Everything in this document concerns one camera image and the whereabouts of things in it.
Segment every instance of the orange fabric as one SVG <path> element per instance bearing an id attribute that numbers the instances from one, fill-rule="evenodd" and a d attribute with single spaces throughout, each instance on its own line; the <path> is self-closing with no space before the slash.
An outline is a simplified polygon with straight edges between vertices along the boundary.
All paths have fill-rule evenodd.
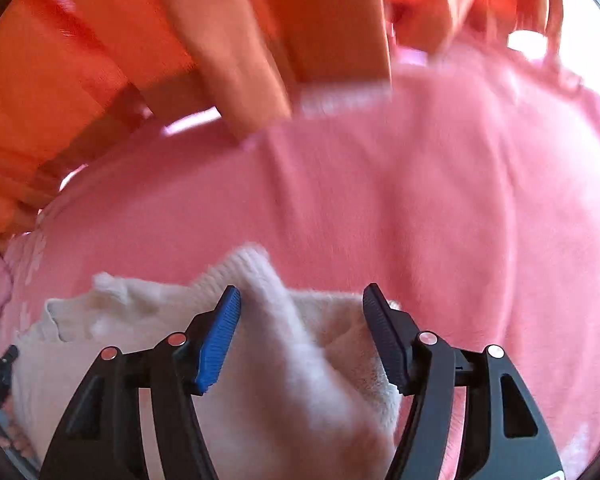
<path id="1" fill-rule="evenodd" d="M 430 53 L 463 26 L 559 46 L 561 0 L 384 1 L 397 41 Z M 382 13 L 382 0 L 14 0 L 0 20 L 2 238 L 32 229 L 144 107 L 168 123 L 217 105 L 243 136 L 288 116 L 298 85 L 388 80 Z"/>

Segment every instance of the silver screw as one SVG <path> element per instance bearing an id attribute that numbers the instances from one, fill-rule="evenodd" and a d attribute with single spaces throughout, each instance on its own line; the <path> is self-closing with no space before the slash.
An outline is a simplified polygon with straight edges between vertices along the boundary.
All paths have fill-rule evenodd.
<path id="1" fill-rule="evenodd" d="M 438 342 L 438 336 L 433 332 L 421 332 L 418 339 L 425 345 L 435 345 Z"/>
<path id="2" fill-rule="evenodd" d="M 113 346 L 107 346 L 102 352 L 100 352 L 100 357 L 105 361 L 111 361 L 118 355 L 118 350 L 113 348 Z"/>
<path id="3" fill-rule="evenodd" d="M 498 345 L 490 345 L 487 348 L 487 352 L 491 357 L 495 357 L 496 359 L 502 359 L 504 357 L 504 350 Z"/>
<path id="4" fill-rule="evenodd" d="M 167 343 L 171 346 L 182 346 L 187 342 L 187 336 L 182 332 L 174 332 L 167 338 Z"/>

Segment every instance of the beige cloth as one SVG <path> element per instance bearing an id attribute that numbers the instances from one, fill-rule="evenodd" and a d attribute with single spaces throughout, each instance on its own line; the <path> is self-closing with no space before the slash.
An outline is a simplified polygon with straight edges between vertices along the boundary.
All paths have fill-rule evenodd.
<path id="1" fill-rule="evenodd" d="M 242 317 L 217 384 L 194 404 L 219 478 L 383 478 L 394 453 L 398 393 L 387 383 L 353 294 L 285 288 L 267 255 L 242 248 L 191 287 L 94 277 L 72 300 L 48 300 L 16 344 L 18 423 L 43 457 L 76 387 L 101 348 L 153 347 L 212 309 L 225 286 Z M 150 396 L 141 391 L 148 470 L 163 478 Z"/>

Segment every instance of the white towel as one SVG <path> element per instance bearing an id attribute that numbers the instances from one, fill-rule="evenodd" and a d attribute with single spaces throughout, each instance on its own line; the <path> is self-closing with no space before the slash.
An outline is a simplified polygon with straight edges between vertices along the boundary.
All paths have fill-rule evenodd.
<path id="1" fill-rule="evenodd" d="M 192 286 L 94 277 L 72 300 L 48 300 L 16 345 L 16 418 L 42 458 L 62 412 L 101 348 L 152 348 L 215 307 L 227 285 L 242 317 L 217 384 L 194 397 L 221 480 L 384 478 L 394 453 L 398 392 L 388 384 L 354 294 L 285 288 L 267 255 L 241 248 Z M 164 478 L 141 390 L 152 479 Z"/>

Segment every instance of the pink bedsheet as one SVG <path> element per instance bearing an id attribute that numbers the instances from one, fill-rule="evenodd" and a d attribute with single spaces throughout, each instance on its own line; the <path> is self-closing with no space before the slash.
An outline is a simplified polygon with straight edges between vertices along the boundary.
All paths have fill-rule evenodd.
<path id="1" fill-rule="evenodd" d="M 257 242 L 288 286 L 376 281 L 454 346 L 506 348 L 568 472 L 600 448 L 600 99 L 465 38 L 390 102 L 278 124 L 148 124 L 6 256 L 0 351 L 94 273 L 188 283 Z"/>

